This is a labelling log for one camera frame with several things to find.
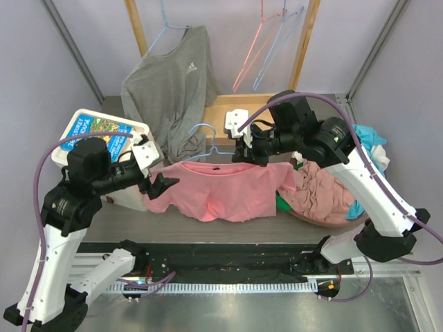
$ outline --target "light blue cloth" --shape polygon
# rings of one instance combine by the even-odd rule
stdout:
[[[374,145],[384,145],[387,143],[387,140],[380,137],[379,134],[371,127],[365,127],[365,126],[359,126],[357,124],[354,124],[354,130],[357,134],[357,136],[361,140],[361,144],[366,149],[366,152],[368,153],[369,157],[371,158],[372,162],[377,166],[379,171],[383,173],[380,166],[375,162],[375,160],[372,158],[371,149]],[[349,208],[349,212],[346,215],[347,220],[355,219],[361,216],[365,212],[363,209],[363,206],[355,200],[354,204],[352,204]]]

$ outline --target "blue wire hanger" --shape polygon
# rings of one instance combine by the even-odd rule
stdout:
[[[193,128],[191,128],[191,130],[189,130],[189,135],[191,136],[193,134],[193,131],[195,129],[197,129],[198,127],[208,127],[208,128],[211,128],[213,130],[213,132],[214,132],[213,133],[213,137],[210,139],[211,148],[210,148],[210,150],[209,150],[209,152],[207,154],[199,154],[198,156],[192,156],[191,158],[187,159],[186,161],[191,161],[191,160],[198,159],[198,158],[201,158],[201,157],[210,156],[213,153],[213,151],[215,151],[215,152],[217,152],[218,154],[221,154],[221,155],[230,155],[230,156],[232,156],[234,154],[233,152],[220,152],[218,150],[217,146],[215,145],[216,130],[210,124],[207,124],[207,123],[197,123]]]
[[[280,24],[280,27],[279,27],[277,35],[275,36],[275,39],[274,39],[274,41],[272,43],[272,46],[269,49],[269,52],[268,52],[266,58],[264,59],[263,67],[258,72],[258,75],[257,75],[257,77],[256,77],[256,79],[254,81],[254,84],[252,85],[252,91],[253,92],[255,92],[257,90],[258,86],[262,82],[264,75],[266,74],[266,72],[268,71],[268,69],[271,66],[272,62],[274,61],[275,55],[278,54],[278,52],[280,51],[280,49],[282,48],[284,43],[288,40],[289,36],[291,36],[293,34],[293,32],[296,30],[298,22],[300,21],[301,14],[303,13],[304,10],[305,10],[305,7],[302,6],[299,10],[293,12],[289,16],[286,16],[286,11],[287,11],[287,9],[286,9],[286,0],[284,0],[283,11],[282,11],[282,23]],[[280,34],[282,33],[283,26],[294,15],[297,15],[296,20],[293,22],[292,27],[287,32],[286,36],[284,36],[283,41],[278,45],[278,47],[276,48],[275,52],[273,53],[272,51],[273,51],[275,45],[277,44],[278,39],[280,38]]]
[[[161,4],[161,14],[163,15],[163,23],[164,23],[164,25],[163,25],[163,29],[162,29],[160,35],[157,36],[157,38],[154,40],[152,45],[147,50],[148,52],[152,50],[154,45],[160,39],[161,35],[166,31],[166,28],[177,29],[177,30],[187,30],[189,28],[189,26],[171,26],[169,24],[168,18],[166,17],[165,4],[163,3],[163,0],[160,0],[160,4]]]

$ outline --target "adidas logo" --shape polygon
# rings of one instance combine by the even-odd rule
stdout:
[[[191,71],[196,71],[197,67],[194,66],[194,62],[191,62],[191,64],[188,67],[188,70],[186,71],[186,75],[189,74]]]

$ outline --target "gray sweatshirt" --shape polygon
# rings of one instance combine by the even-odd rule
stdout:
[[[146,123],[171,163],[202,154],[206,137],[188,132],[219,93],[204,26],[191,26],[163,55],[146,53],[122,85],[127,118]]]

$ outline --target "pink clothing pile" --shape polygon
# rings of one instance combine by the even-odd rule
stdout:
[[[300,176],[295,177],[296,191],[278,190],[295,212],[321,225],[349,222],[346,214],[355,199],[340,181],[311,161],[305,162],[297,173]]]
[[[159,172],[164,177],[179,178],[180,182],[157,199],[151,201],[145,196],[147,207],[164,212],[169,205],[175,205],[182,214],[200,221],[275,216],[275,191],[280,188],[293,195],[296,190],[296,174],[290,163],[260,167],[247,163],[184,162],[156,169],[153,177]]]

